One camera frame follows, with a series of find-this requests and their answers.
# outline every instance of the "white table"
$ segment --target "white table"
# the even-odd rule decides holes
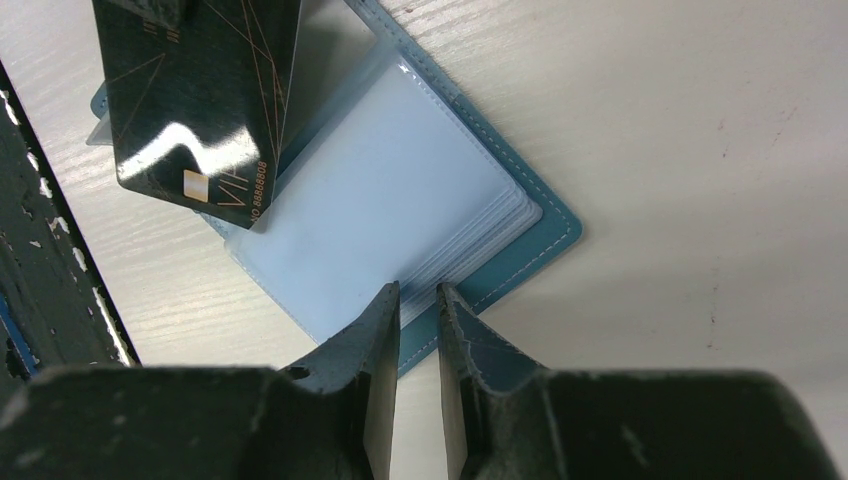
[[[552,367],[770,371],[848,470],[848,3],[385,4],[586,225],[483,318]],[[199,217],[83,144],[87,0],[3,2],[0,58],[145,364],[313,347]],[[434,356],[397,400],[393,477],[444,477]]]

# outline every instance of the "black metal frame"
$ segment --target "black metal frame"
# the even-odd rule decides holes
[[[439,286],[451,479],[839,478],[774,377],[746,371],[555,371]]]
[[[139,360],[2,64],[0,90],[4,401],[49,366]]]

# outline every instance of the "card chip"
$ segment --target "card chip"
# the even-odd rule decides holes
[[[209,202],[209,177],[183,170],[183,195],[197,201]]]

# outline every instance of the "card holder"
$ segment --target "card holder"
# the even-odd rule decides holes
[[[493,254],[541,212],[390,45],[375,47],[363,68],[361,88],[332,107],[261,223],[226,241],[319,343],[396,279],[402,324],[414,321],[435,303],[438,282],[464,279],[446,275],[462,254],[477,259],[470,270],[487,260],[470,246]]]
[[[503,241],[506,243],[505,247],[480,249],[478,248],[480,243],[468,243],[467,238],[464,238],[464,241],[467,242],[464,245],[465,247],[472,250],[477,248],[476,253],[466,258],[465,261],[453,264],[447,272],[445,272],[444,267],[446,264],[450,264],[450,261],[441,261],[435,258],[429,259],[426,265],[419,267],[419,270],[441,268],[440,272],[444,275],[464,277],[465,280],[457,286],[458,290],[468,300],[474,312],[479,314],[573,245],[582,233],[582,225],[562,200],[486,121],[456,84],[397,25],[391,15],[376,0],[345,0],[344,3],[341,0],[319,2],[315,4],[316,7],[310,9],[311,13],[308,11],[302,17],[295,53],[294,80],[287,114],[287,126],[295,125],[303,126],[303,128],[300,134],[294,136],[293,139],[295,130],[284,132],[288,147],[283,151],[280,171],[283,172],[282,175],[285,174],[285,171],[287,171],[285,166],[293,162],[305,148],[305,145],[317,131],[316,126],[326,123],[327,118],[334,113],[333,108],[319,108],[317,111],[311,111],[310,108],[321,104],[338,105],[338,102],[350,97],[356,88],[367,80],[371,72],[367,68],[362,68],[362,64],[367,62],[362,62],[357,58],[361,59],[364,52],[371,48],[375,42],[394,48],[417,72],[419,79],[436,96],[442,99],[444,106],[455,115],[457,121],[465,125],[467,131],[480,142],[485,150],[491,153],[494,159],[508,172],[509,176],[515,180],[516,184],[529,198],[529,203],[523,203],[521,208],[536,209],[533,215],[525,217],[531,218],[529,222],[531,225],[518,238],[514,239],[500,230],[503,225],[509,222],[508,218],[501,219],[498,222],[494,220],[496,215],[489,212],[491,217],[484,215],[484,218],[475,220],[477,223],[490,222],[488,224],[490,226],[494,224],[491,235],[500,234],[503,237],[492,242],[492,245],[497,246],[498,242]],[[319,65],[320,62],[316,63],[311,59],[315,58],[316,45],[324,39],[333,37],[333,35],[327,35],[327,32],[330,31],[336,32],[336,34],[342,33],[341,36],[334,34],[338,37],[336,43],[325,46],[327,55],[322,55],[322,58],[333,57],[336,62],[336,64],[327,68],[325,64]],[[360,64],[360,68],[356,68],[351,73],[349,67],[356,64]],[[345,76],[348,80],[339,84],[339,79]],[[498,79],[493,77],[492,81],[498,81]],[[98,117],[102,117],[106,110],[106,104],[105,90],[101,87],[101,90],[92,99],[92,111]],[[104,130],[108,131],[108,119],[101,123],[105,124]],[[104,144],[108,143],[108,139],[100,140]],[[514,199],[505,194],[500,201],[512,200]],[[201,216],[225,240],[239,230],[238,227],[220,219],[205,214],[201,214]],[[456,238],[452,240],[459,241],[458,239],[463,237],[461,231],[471,228],[475,227],[466,225],[458,229]],[[485,243],[486,240],[485,238],[480,239],[479,242]],[[259,280],[250,268],[246,268],[246,271],[260,285],[263,284],[263,281]],[[332,301],[330,292],[326,293],[327,295],[319,301]],[[373,292],[368,292],[366,296],[370,298],[370,296],[373,296]],[[401,331],[399,374],[402,375],[409,371],[436,348],[437,321],[438,309],[435,305],[431,305],[405,325]]]

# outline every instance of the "chipped paint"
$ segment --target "chipped paint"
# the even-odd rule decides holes
[[[80,250],[77,247],[74,247],[74,258],[77,259],[77,263],[79,264],[80,269],[83,272],[87,272],[88,271],[88,265],[85,264],[85,254],[83,254],[82,250]]]
[[[129,354],[127,354],[127,346],[124,344],[124,341],[121,340],[120,335],[118,335],[118,330],[115,328],[115,321],[112,319],[112,316],[109,315],[109,310],[106,309],[106,302],[103,301],[103,297],[100,296],[100,292],[97,290],[97,287],[93,287],[91,291],[94,293],[94,300],[97,302],[97,306],[100,307],[100,314],[106,322],[106,330],[112,337],[115,349],[118,350],[118,361],[129,367],[132,365],[132,361],[130,360]]]
[[[11,105],[9,105],[9,92],[6,90],[0,90],[0,97],[3,97],[3,102],[6,104],[6,115],[9,116],[9,120],[11,120],[15,125],[20,125],[21,122],[18,121],[18,117],[15,115],[15,110]]]
[[[50,187],[47,185],[47,179],[44,177],[41,177],[41,186],[38,187],[38,193],[47,198],[53,198],[53,190],[50,190]]]
[[[53,232],[56,230],[56,227],[62,227],[62,231],[65,233],[71,233],[71,229],[68,228],[68,222],[65,221],[63,217],[56,217],[52,222],[48,224],[50,226],[50,231]]]
[[[33,155],[32,152],[27,152],[27,160],[29,160],[30,165],[32,165],[32,168],[35,169],[35,171],[37,172],[38,171],[38,159],[35,158],[35,155]]]

